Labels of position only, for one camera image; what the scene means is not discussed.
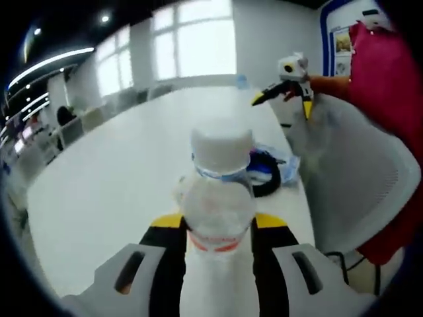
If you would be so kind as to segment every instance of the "person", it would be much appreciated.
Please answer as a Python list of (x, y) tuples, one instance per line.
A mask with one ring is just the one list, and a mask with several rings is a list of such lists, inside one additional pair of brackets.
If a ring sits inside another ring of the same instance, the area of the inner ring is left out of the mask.
[[(349, 30), (349, 77), (310, 76), (311, 88), (345, 100), (397, 136), (423, 166), (423, 81), (411, 51), (394, 28), (358, 22)], [(291, 89), (284, 100), (297, 95)], [(423, 223), (423, 186), (418, 185), (401, 212), (358, 248), (371, 263), (383, 265), (408, 245)]]
[(66, 108), (65, 106), (60, 106), (57, 113), (56, 113), (56, 117), (58, 119), (58, 124), (61, 127), (63, 127), (66, 124), (68, 124), (70, 121), (75, 119), (77, 116), (72, 114), (72, 112), (68, 108)]

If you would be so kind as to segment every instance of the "person's arm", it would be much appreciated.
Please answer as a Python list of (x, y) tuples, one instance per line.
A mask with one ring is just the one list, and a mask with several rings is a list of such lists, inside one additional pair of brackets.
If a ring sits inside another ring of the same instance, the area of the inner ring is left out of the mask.
[(349, 76), (327, 77), (310, 76), (311, 89), (315, 94), (327, 94), (339, 99), (350, 101), (348, 94)]

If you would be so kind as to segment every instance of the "white bottle cap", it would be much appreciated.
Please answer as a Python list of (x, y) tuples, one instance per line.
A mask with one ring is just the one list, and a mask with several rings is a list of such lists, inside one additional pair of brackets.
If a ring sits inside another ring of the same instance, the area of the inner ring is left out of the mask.
[(214, 118), (191, 132), (194, 164), (218, 174), (230, 174), (250, 163), (252, 131), (237, 118)]

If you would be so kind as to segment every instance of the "white table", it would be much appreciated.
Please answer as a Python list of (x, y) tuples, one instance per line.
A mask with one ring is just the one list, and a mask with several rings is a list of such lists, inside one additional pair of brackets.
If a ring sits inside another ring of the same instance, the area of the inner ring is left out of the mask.
[[(290, 152), (269, 104), (250, 107), (252, 90), (188, 88), (136, 106), (75, 142), (28, 191), (29, 223), (47, 280), (62, 297), (79, 294), (94, 270), (153, 219), (177, 211), (172, 192), (192, 169), (190, 129), (204, 116), (233, 113), (257, 141)], [(303, 184), (258, 199), (300, 243), (314, 245)]]

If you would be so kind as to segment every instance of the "tabletop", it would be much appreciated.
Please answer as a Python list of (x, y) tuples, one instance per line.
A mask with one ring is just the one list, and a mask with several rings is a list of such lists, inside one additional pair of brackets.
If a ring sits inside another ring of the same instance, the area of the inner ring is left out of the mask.
[[(155, 218), (177, 211), (173, 191), (193, 167), (196, 121), (236, 114), (256, 141), (291, 152), (270, 105), (250, 106), (255, 94), (235, 87), (174, 91), (112, 118), (46, 167), (28, 189), (28, 217), (40, 264), (60, 297), (84, 291), (100, 264), (138, 243)], [(314, 245), (301, 181), (257, 199), (257, 207), (283, 218), (299, 243)]]

